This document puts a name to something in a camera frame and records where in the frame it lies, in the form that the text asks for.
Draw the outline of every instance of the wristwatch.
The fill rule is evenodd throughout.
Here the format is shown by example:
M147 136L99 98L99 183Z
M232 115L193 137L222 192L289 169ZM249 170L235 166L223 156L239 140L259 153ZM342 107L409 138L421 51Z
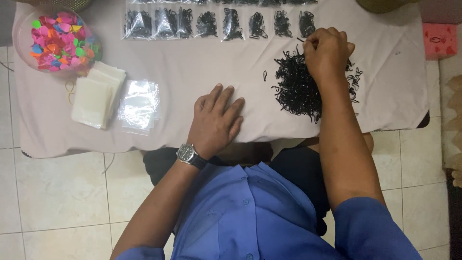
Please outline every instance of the wristwatch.
M207 160L199 156L193 144L185 143L184 145L180 146L176 152L176 156L181 162L195 166L199 170L202 170L208 163Z

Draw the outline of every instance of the black leather watch strap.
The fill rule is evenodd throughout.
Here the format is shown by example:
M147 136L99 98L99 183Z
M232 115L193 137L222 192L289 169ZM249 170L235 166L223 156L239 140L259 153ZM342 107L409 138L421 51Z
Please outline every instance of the black leather watch strap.
M193 158L189 161L192 166L196 166L199 170L202 170L208 162L202 159L199 155L194 154Z

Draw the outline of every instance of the white tablecloth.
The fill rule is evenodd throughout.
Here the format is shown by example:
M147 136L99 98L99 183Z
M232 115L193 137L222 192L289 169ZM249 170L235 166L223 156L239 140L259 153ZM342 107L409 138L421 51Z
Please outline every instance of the white tablecloth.
M117 120L108 130L73 122L65 82L29 68L16 55L20 143L32 157L179 147L186 141L194 102L219 82L236 88L234 99L246 99L237 142L306 138L319 133L319 124L312 123L308 116L280 111L271 88L277 84L274 73L279 67L274 58L283 57L282 51L295 50L300 44L295 37L281 39L271 32L268 40L236 39L226 43L197 38L121 40L124 5L121 0L94 1L82 17L103 42L103 62L126 70L129 80L147 78L159 84L162 119L149 136L124 133ZM18 4L16 20L28 8ZM244 15L249 13L245 7L240 10ZM364 71L356 97L360 103L353 104L363 132L418 126L428 104L422 22L417 5L382 15L366 12L355 0L319 0L318 4L303 7L260 9L267 17L274 10L289 12L294 35L299 10L314 13L317 28L334 26L348 33L349 41L356 44L351 60ZM218 17L220 28L222 15ZM264 70L268 73L266 82Z

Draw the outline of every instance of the pink box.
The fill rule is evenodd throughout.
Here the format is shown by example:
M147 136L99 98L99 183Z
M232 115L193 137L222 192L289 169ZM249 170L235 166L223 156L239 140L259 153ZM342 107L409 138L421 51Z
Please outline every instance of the pink box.
M457 54L457 26L423 24L425 56L427 60L438 60Z

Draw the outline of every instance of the person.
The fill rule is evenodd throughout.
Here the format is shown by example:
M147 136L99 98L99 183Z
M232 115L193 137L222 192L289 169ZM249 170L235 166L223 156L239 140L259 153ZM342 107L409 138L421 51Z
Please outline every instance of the person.
M172 232L172 259L421 259L386 208L353 111L345 66L354 48L333 27L304 42L322 97L319 153L296 147L269 165L222 166L215 155L238 135L244 99L227 108L233 88L221 84L200 97L178 159L136 211L110 259L165 259ZM157 155L157 162L170 160ZM335 248L320 237L330 209Z

